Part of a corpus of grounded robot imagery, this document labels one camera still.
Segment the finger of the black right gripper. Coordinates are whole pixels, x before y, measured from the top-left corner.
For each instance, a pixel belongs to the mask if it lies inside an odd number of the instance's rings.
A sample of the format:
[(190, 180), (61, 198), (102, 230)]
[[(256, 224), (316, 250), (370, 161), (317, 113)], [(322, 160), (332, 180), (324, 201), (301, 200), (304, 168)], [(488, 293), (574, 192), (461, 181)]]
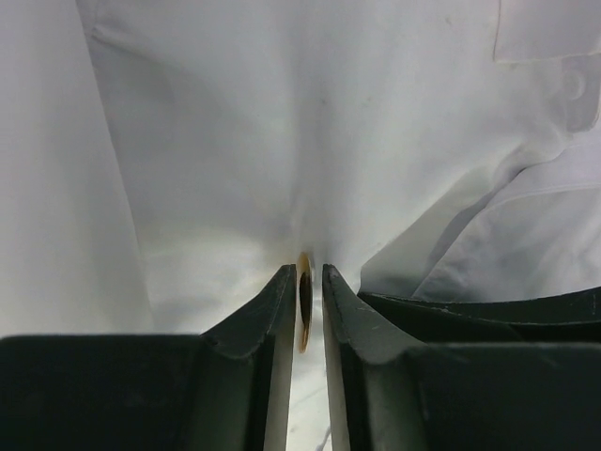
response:
[(423, 342), (598, 342), (600, 292), (501, 303), (434, 303), (362, 292), (359, 297)]

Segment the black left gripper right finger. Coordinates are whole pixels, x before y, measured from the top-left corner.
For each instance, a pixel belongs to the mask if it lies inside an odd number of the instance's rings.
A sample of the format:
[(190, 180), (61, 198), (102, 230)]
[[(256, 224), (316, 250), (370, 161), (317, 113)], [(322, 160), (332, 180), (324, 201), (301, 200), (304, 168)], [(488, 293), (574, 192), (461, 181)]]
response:
[(423, 342), (322, 273), (336, 450), (596, 450), (598, 342)]

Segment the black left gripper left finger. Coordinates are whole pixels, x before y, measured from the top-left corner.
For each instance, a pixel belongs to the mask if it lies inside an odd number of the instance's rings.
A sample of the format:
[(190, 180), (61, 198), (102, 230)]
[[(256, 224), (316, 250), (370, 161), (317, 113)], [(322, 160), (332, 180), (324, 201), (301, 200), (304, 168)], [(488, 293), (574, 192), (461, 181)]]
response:
[(296, 270), (203, 334), (1, 341), (5, 450), (283, 450)]

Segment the yellow round brooch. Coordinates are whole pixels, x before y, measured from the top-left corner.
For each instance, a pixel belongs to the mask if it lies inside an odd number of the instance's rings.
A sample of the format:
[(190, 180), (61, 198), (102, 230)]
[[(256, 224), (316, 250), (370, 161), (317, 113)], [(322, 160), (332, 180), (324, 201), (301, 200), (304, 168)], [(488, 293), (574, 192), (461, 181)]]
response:
[(313, 273), (308, 253), (301, 252), (297, 260), (297, 289), (300, 308), (299, 353), (305, 353), (311, 333), (313, 315)]

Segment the white button-up shirt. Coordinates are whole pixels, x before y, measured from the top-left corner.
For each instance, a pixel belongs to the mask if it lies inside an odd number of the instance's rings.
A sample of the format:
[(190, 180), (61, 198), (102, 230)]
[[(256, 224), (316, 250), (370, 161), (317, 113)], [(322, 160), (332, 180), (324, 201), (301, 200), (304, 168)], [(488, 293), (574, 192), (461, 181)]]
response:
[(283, 450), (336, 450), (327, 265), (434, 303), (600, 292), (599, 3), (2, 3), (1, 341), (203, 334), (285, 265)]

